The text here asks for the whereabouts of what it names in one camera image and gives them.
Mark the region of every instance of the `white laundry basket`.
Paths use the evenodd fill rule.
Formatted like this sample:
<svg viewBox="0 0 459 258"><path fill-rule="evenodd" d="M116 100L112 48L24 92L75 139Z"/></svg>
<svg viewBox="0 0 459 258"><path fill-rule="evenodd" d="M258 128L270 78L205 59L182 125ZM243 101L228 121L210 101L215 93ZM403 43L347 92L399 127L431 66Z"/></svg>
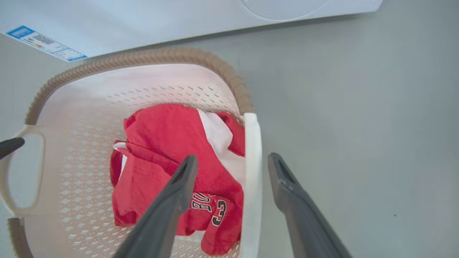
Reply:
<svg viewBox="0 0 459 258"><path fill-rule="evenodd" d="M0 162L1 193L20 258L109 258L130 228L116 227L109 166L123 119L159 103L226 111L246 128L246 185L240 244L221 257L256 257L261 221L261 136L246 87L210 52L142 50L116 54L61 73L37 94L18 137L44 139L33 204L20 208L8 186L11 156ZM171 257L204 258L200 242L176 237Z"/></svg>

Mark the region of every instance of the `clothing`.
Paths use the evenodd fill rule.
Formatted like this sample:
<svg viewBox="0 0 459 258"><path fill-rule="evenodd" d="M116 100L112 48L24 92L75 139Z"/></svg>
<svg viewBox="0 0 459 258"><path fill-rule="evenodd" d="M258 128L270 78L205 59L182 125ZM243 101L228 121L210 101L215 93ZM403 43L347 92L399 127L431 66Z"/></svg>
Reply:
<svg viewBox="0 0 459 258"><path fill-rule="evenodd" d="M111 160L115 225L135 224L185 157L194 154L198 175L177 235L205 230L202 250L209 255L227 253L241 233L243 192L238 181L243 183L244 177L237 170L244 166L243 160L236 166L231 160L243 159L238 154L245 154L244 129L227 113L205 113L176 104L138 111L124 121L124 127L126 148L118 147Z"/></svg>

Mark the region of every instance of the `floor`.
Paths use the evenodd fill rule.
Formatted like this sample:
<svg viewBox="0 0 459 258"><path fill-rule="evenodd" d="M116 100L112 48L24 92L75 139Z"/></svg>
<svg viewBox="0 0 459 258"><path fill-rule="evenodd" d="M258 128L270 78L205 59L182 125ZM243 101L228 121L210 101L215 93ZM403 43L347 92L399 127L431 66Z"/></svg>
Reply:
<svg viewBox="0 0 459 258"><path fill-rule="evenodd" d="M458 10L455 0L385 0L377 13L174 45L234 66L253 94L263 155L282 155L355 258L459 257ZM0 58L6 139L38 88L79 63L5 36ZM259 257L292 257L264 173ZM4 224L0 241L6 253Z"/></svg>

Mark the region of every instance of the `basket handle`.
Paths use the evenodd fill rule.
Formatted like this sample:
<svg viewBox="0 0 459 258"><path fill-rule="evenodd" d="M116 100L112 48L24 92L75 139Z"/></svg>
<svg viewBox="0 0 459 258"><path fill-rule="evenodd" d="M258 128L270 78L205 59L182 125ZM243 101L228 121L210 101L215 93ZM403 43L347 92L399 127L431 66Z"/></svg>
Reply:
<svg viewBox="0 0 459 258"><path fill-rule="evenodd" d="M24 136L30 135L30 134L40 135L41 138L43 139L43 146L41 149L41 153L43 155L42 155L42 159L40 162L40 168L38 171L37 189L36 189L32 204L29 207L19 207L16 204L16 202L14 201L12 197L10 186L8 184L8 175L10 173L10 163L14 155L13 151L17 150L20 146L14 150L11 149L9 151L10 153L5 153L6 155L0 160L0 193L1 193L1 197L3 201L5 202L6 208L11 212L13 217L24 217L26 215L29 215L31 210L37 205L38 196L39 196L40 189L41 189L41 179L43 177L43 164L44 164L44 159L45 159L45 136L43 135L42 132L40 132L38 126L25 125L24 128L21 131L19 131L15 135L14 138L24 138Z"/></svg>

